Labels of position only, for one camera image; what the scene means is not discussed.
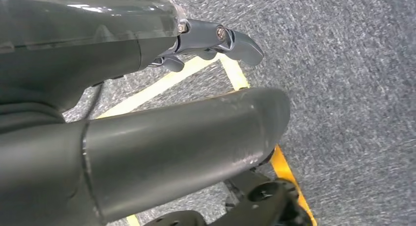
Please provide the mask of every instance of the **clear plastic shell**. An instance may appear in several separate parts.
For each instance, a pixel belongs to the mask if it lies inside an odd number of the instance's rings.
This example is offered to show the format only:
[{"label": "clear plastic shell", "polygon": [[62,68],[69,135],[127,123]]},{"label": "clear plastic shell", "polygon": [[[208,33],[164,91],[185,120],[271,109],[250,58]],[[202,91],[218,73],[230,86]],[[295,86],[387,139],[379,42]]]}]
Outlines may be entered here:
[{"label": "clear plastic shell", "polygon": [[0,53],[173,37],[185,23],[171,0],[0,0]]}]

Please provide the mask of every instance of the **yellow tape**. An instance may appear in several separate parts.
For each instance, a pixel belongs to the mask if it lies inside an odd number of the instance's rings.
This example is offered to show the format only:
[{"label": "yellow tape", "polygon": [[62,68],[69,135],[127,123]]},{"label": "yellow tape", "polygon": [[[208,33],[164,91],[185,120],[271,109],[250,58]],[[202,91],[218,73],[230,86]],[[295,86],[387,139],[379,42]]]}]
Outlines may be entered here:
[{"label": "yellow tape", "polygon": [[[238,90],[244,87],[246,88],[250,87],[237,61],[234,61],[228,57],[223,57],[220,60],[235,90]],[[272,164],[274,171],[276,172],[279,178],[287,179],[296,185],[296,188],[299,193],[299,205],[302,208],[304,208],[306,212],[309,214],[312,220],[313,226],[317,226],[316,220],[313,217],[311,209],[309,208],[308,203],[306,202],[305,197],[303,196],[299,188],[299,185],[296,182],[296,179],[293,176],[288,163],[286,162],[285,156],[283,156],[283,153],[280,150],[279,146],[276,146],[275,149],[276,149],[275,153],[273,154],[273,157],[270,160],[270,163]]]},{"label": "yellow tape", "polygon": [[126,219],[130,226],[140,226],[139,221],[135,215],[127,216]]},{"label": "yellow tape", "polygon": [[176,84],[185,80],[189,76],[199,72],[200,70],[210,65],[211,63],[214,63],[223,56],[223,54],[218,53],[217,56],[212,60],[203,60],[200,57],[194,57],[185,63],[185,67],[181,72],[167,74],[151,86],[147,87],[146,89],[140,91],[139,93],[131,97],[128,97],[121,103],[112,107],[111,109],[100,115],[98,118],[111,117],[129,113],[138,106],[153,99],[157,95],[175,86]]},{"label": "yellow tape", "polygon": [[309,208],[308,203],[305,200],[305,197],[300,191],[300,187],[295,179],[295,176],[293,176],[292,171],[290,170],[290,167],[288,163],[286,162],[285,156],[283,155],[282,150],[280,149],[279,145],[276,146],[275,152],[272,156],[272,159],[270,160],[270,163],[272,164],[273,169],[279,178],[287,179],[293,184],[295,184],[299,193],[299,200],[298,200],[299,205],[309,214],[309,217],[312,220],[313,226],[317,226],[317,223],[316,223],[315,218],[313,217],[312,211]]},{"label": "yellow tape", "polygon": [[250,87],[237,61],[232,60],[228,57],[223,57],[220,60],[222,66],[225,69],[225,73],[227,74],[231,84],[233,85],[234,90]]}]

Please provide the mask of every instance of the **wire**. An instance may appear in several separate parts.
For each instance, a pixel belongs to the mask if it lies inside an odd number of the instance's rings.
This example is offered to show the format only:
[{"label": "wire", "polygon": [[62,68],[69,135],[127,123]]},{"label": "wire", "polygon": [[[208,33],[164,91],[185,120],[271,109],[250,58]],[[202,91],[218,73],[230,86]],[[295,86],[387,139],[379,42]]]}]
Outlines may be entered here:
[{"label": "wire", "polygon": [[91,105],[88,108],[85,115],[83,116],[82,120],[89,120],[90,119],[90,116],[91,116],[92,112],[95,110],[95,107],[97,106],[98,101],[100,101],[101,94],[103,93],[103,87],[104,87],[104,83],[101,83],[101,84],[97,85],[97,89],[95,90],[95,94],[91,99]]}]

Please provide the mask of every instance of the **black metal pipe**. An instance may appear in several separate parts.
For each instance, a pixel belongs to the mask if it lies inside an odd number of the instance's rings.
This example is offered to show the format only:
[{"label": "black metal pipe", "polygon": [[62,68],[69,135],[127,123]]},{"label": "black metal pipe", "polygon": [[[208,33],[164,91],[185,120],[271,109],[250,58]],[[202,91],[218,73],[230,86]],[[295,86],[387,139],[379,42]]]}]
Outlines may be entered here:
[{"label": "black metal pipe", "polygon": [[84,157],[92,194],[111,222],[247,170],[273,151],[289,121],[277,89],[98,119]]}]

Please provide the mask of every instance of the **metal bracket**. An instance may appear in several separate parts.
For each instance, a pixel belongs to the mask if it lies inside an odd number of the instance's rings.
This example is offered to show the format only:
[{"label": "metal bracket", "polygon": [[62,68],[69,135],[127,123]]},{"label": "metal bracket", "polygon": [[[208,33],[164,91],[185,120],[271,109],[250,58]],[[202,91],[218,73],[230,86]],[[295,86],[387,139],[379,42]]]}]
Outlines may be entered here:
[{"label": "metal bracket", "polygon": [[259,64],[264,57],[263,51],[248,35],[227,29],[221,24],[189,19],[186,30],[178,36],[175,44],[159,55],[150,66],[160,66],[158,62],[164,65],[163,58],[180,54],[192,53],[211,60],[218,52],[253,66]]},{"label": "metal bracket", "polygon": [[[209,226],[312,226],[308,214],[287,190],[290,182],[271,181],[254,171],[245,171],[225,181],[235,205]],[[145,226],[207,226],[196,211],[178,211]]]}]

